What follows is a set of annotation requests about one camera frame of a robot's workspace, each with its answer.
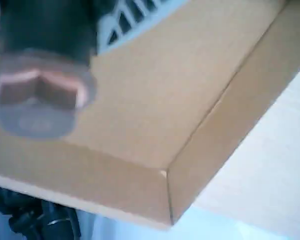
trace white surface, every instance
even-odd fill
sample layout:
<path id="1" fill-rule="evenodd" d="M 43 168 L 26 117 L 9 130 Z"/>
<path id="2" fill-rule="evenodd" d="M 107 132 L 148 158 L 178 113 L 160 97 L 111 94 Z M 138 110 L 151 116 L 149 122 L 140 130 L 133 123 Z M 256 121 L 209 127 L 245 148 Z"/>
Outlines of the white surface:
<path id="1" fill-rule="evenodd" d="M 196 204 L 300 239 L 300 73 Z"/>
<path id="2" fill-rule="evenodd" d="M 191 207 L 169 231 L 97 216 L 91 240 L 288 240 L 287 237 Z"/>

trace vent slots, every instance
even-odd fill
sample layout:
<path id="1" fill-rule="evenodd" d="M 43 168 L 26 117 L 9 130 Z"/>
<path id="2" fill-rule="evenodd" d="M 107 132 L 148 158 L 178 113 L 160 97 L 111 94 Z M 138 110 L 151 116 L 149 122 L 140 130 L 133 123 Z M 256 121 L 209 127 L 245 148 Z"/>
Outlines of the vent slots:
<path id="1" fill-rule="evenodd" d="M 129 7 L 135 21 L 137 23 L 141 22 L 144 19 L 144 15 L 134 0 L 126 0 L 126 4 Z"/>
<path id="2" fill-rule="evenodd" d="M 124 34 L 127 33 L 128 31 L 130 31 L 132 28 L 131 24 L 129 23 L 128 19 L 126 19 L 126 16 L 124 15 L 123 12 L 121 12 L 120 16 L 119 16 L 119 25 Z"/>

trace cardboard box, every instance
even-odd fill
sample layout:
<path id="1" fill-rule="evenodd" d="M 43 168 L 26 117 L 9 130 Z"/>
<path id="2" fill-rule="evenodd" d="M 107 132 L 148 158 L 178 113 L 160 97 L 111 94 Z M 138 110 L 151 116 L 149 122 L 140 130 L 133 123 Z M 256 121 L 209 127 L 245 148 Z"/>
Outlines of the cardboard box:
<path id="1" fill-rule="evenodd" d="M 0 129 L 0 186 L 164 228 L 300 68 L 300 0 L 193 0 L 93 60 L 98 98 L 65 139 Z"/>

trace brown cardboard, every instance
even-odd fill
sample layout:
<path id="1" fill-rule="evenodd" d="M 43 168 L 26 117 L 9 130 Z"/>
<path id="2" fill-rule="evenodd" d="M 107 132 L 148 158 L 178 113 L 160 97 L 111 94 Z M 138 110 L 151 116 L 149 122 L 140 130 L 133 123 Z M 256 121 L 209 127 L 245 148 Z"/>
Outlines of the brown cardboard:
<path id="1" fill-rule="evenodd" d="M 284 6 L 194 0 L 97 57 L 99 96 L 73 134 L 32 142 L 0 129 L 0 186 L 173 224 L 300 67 L 300 0 L 276 18 Z"/>
<path id="2" fill-rule="evenodd" d="M 66 141 L 166 169 L 283 3 L 194 0 L 99 56 L 97 101 Z"/>
<path id="3" fill-rule="evenodd" d="M 170 165 L 173 218 L 222 167 L 300 70 L 300 0 L 277 17 L 208 116 Z"/>

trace black cylindrical object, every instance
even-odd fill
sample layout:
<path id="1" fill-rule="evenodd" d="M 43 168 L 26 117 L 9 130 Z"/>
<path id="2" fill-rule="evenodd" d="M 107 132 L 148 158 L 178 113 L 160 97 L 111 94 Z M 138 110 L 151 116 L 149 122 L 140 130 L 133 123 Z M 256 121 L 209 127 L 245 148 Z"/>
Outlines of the black cylindrical object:
<path id="1" fill-rule="evenodd" d="M 0 0 L 0 124 L 9 133 L 62 137 L 94 100 L 96 7 L 94 0 Z"/>
<path id="2" fill-rule="evenodd" d="M 89 65 L 93 22 L 87 0 L 7 0 L 0 16 L 0 54 L 42 50 Z"/>

